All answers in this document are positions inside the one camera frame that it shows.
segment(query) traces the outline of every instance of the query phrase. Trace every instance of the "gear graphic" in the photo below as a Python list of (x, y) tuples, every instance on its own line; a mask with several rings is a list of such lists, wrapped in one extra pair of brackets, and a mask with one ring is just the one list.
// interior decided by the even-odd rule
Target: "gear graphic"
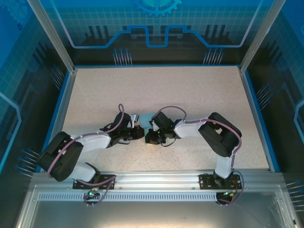
[(142, 13), (148, 13), (150, 17), (152, 15), (164, 17), (166, 13), (176, 10), (177, 5), (181, 4), (181, 0), (134, 0), (134, 3), (138, 10), (141, 10)]
[(7, 8), (10, 15), (21, 23), (28, 15), (28, 6), (26, 0), (0, 0), (0, 7)]

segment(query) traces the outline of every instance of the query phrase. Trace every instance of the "work surface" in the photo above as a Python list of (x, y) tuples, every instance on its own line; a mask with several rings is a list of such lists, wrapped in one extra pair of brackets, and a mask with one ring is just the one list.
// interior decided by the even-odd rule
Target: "work surface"
[[(218, 112), (243, 134), (235, 168), (268, 168), (257, 128), (236, 66), (183, 66), (79, 69), (63, 130), (82, 135), (112, 123), (122, 103), (128, 114), (157, 112), (176, 105), (187, 120)], [(163, 111), (173, 121), (178, 109)], [(144, 139), (129, 145), (82, 153), (102, 171), (164, 171), (214, 169), (216, 154), (202, 138), (184, 138), (167, 148), (146, 145)]]

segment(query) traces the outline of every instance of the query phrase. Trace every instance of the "robotic arm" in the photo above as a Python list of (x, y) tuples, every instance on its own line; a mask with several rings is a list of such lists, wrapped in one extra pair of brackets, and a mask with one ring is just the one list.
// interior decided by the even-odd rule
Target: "robotic arm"
[[(77, 162), (80, 153), (95, 149), (105, 149), (115, 144), (136, 140), (144, 137), (144, 129), (138, 124), (138, 114), (124, 114), (122, 122), (110, 133), (102, 132), (113, 129), (122, 118), (120, 112), (113, 123), (100, 129), (97, 134), (80, 138), (73, 142), (61, 155), (52, 168), (50, 175), (57, 181), (66, 178), (80, 179), (89, 183), (98, 183), (100, 172), (92, 165)], [(146, 143), (161, 144), (169, 139), (181, 139), (185, 137), (204, 138), (213, 151), (217, 154), (217, 165), (214, 171), (214, 179), (218, 186), (223, 186), (223, 182), (232, 172), (234, 154), (236, 146), (240, 147), (241, 132), (229, 121), (218, 113), (212, 113), (208, 119), (196, 121), (184, 121), (182, 119), (173, 122), (164, 113), (158, 112), (150, 121), (153, 129), (145, 136)], [(44, 170), (48, 170), (51, 163), (57, 157), (67, 143), (75, 137), (65, 132), (58, 133), (44, 150), (38, 160), (38, 164)]]

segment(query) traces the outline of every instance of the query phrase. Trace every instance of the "speckled white tabletop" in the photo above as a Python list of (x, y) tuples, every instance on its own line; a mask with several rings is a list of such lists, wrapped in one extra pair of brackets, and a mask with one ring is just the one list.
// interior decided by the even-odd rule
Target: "speckled white tabletop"
[[(236, 168), (268, 168), (257, 128), (236, 66), (182, 66), (79, 69), (63, 130), (81, 135), (111, 123), (122, 103), (128, 114), (157, 112), (166, 105), (182, 107), (188, 120), (218, 112), (243, 134)], [(164, 113), (173, 121), (183, 117), (177, 109)], [(164, 148), (129, 145), (82, 153), (102, 171), (163, 171), (214, 169), (216, 154), (199, 138), (177, 140)]]

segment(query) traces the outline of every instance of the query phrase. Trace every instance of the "perforated metal strip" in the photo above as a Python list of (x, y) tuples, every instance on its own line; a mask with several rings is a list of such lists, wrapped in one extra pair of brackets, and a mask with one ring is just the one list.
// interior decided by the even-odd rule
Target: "perforated metal strip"
[[(83, 201), (86, 193), (53, 193), (43, 192), (39, 201)], [(216, 201), (216, 193), (205, 192), (109, 192), (104, 201), (141, 201), (141, 202), (168, 202), (168, 201)]]

